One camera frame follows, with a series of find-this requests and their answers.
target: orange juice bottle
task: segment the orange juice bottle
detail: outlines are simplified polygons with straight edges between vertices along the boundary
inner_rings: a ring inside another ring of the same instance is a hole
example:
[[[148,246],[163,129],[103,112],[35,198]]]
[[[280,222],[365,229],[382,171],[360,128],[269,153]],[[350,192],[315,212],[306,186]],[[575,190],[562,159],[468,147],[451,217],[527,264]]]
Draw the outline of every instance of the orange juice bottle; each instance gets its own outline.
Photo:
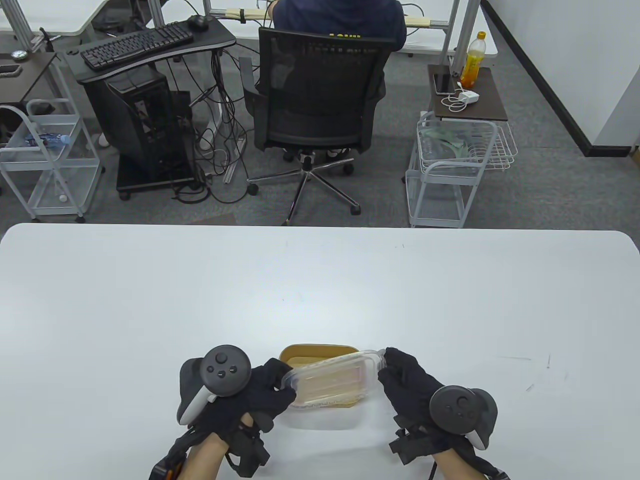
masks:
[[[473,88],[476,84],[476,80],[478,79],[480,64],[484,59],[484,52],[486,52],[485,38],[486,32],[479,31],[478,38],[469,45],[469,50],[467,52],[467,66],[460,77],[460,83],[466,90]]]

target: white charging cable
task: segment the white charging cable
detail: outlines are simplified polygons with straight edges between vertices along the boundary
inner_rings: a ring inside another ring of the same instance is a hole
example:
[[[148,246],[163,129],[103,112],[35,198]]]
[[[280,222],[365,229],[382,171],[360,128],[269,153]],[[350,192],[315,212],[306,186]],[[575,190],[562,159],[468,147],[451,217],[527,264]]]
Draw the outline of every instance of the white charging cable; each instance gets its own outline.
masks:
[[[467,108],[467,102],[460,100],[459,94],[466,90],[462,87],[460,82],[457,82],[458,87],[453,93],[444,97],[440,102],[449,109],[451,113],[457,113]]]

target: office chair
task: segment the office chair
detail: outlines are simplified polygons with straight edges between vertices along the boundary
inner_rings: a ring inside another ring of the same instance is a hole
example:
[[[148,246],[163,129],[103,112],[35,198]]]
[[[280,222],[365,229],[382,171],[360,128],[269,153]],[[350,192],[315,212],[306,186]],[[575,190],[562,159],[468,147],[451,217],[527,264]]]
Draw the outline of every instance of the office chair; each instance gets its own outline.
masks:
[[[284,159],[300,167],[288,172],[247,179],[250,195],[258,182],[301,177],[282,225],[290,225],[298,200],[310,179],[326,186],[351,204],[360,204],[320,175],[343,167],[353,173],[353,158],[316,164],[315,150],[352,148],[362,153],[371,146],[376,104],[385,96],[383,69],[394,46],[392,40],[311,35],[271,28],[259,29],[260,79],[253,78],[250,58],[240,58],[244,102],[253,117],[255,146],[285,149]]]

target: navy shirt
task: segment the navy shirt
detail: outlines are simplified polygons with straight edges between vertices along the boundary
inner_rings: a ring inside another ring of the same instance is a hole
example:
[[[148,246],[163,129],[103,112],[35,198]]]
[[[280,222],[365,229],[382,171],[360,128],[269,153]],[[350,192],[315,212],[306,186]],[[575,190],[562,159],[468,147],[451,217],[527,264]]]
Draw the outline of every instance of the navy shirt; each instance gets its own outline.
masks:
[[[323,35],[392,38],[395,50],[406,40],[404,12],[397,0],[278,0],[273,26]]]

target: black baseboard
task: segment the black baseboard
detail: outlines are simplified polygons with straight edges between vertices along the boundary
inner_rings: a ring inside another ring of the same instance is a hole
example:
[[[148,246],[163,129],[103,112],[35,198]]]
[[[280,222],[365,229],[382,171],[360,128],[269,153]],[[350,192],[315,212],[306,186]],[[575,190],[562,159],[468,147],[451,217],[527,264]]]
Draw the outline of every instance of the black baseboard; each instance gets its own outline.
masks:
[[[547,99],[547,102],[551,105],[551,108],[554,109],[556,115],[563,123],[564,128],[569,132],[569,135],[573,138],[573,141],[576,142],[578,147],[582,150],[582,153],[585,157],[626,157],[631,152],[631,147],[614,147],[614,146],[606,146],[606,145],[592,145],[587,136],[584,134],[582,129],[578,126],[576,121],[573,119],[569,111],[565,108],[563,103],[560,101],[556,93],[553,91],[551,86],[547,83],[544,77],[540,74],[536,66],[529,59],[527,54],[524,52],[522,47],[518,44],[516,39],[513,37],[507,26],[503,23],[503,21],[498,16],[497,12],[493,9],[493,7],[489,4],[487,0],[482,0],[481,5],[487,14],[487,16],[492,20],[495,24],[495,27],[498,29],[500,34],[504,37],[507,44],[510,46],[511,50],[518,58],[524,69],[527,71],[531,79],[536,84],[540,92]]]

